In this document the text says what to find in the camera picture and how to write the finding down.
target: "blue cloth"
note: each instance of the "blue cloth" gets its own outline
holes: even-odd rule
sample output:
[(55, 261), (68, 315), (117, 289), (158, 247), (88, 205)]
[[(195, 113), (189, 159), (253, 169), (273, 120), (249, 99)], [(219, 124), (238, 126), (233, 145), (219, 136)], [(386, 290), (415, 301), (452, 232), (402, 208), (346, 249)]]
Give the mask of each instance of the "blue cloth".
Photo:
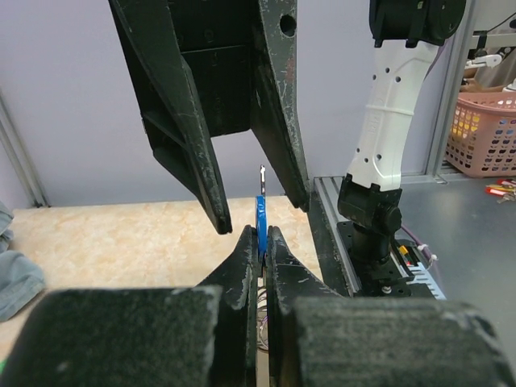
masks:
[(43, 271), (21, 252), (7, 250), (13, 214), (0, 202), (0, 322), (13, 317), (44, 289)]

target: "pink basket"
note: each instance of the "pink basket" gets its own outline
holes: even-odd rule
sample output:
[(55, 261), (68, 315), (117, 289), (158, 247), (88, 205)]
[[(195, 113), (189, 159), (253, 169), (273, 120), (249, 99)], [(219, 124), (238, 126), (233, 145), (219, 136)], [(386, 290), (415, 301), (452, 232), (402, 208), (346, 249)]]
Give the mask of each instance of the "pink basket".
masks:
[(460, 93), (446, 160), (470, 177), (516, 175), (516, 92)]

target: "cable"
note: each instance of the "cable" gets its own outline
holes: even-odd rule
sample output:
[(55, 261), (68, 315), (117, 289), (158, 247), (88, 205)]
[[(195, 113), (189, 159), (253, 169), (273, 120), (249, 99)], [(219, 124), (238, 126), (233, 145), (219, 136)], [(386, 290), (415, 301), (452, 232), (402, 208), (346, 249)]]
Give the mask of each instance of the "cable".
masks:
[(491, 32), (492, 30), (500, 27), (503, 23), (505, 23), (507, 20), (509, 20), (510, 18), (516, 16), (516, 12), (514, 12), (511, 16), (509, 16), (507, 19), (505, 19), (503, 22), (497, 24), (496, 26), (494, 26), (493, 28), (491, 28), (490, 30), (487, 30), (487, 32)]
[(402, 230), (418, 245), (418, 250), (427, 258), (428, 260), (428, 268), (431, 268), (434, 262), (439, 260), (437, 255), (432, 253), (429, 249), (428, 245), (423, 243), (415, 233), (413, 233), (407, 226), (402, 224)]
[(256, 329), (258, 339), (258, 349), (262, 352), (268, 352), (268, 334), (267, 334), (267, 289), (265, 286), (258, 287), (256, 304), (265, 302), (264, 305), (258, 306), (256, 311)]

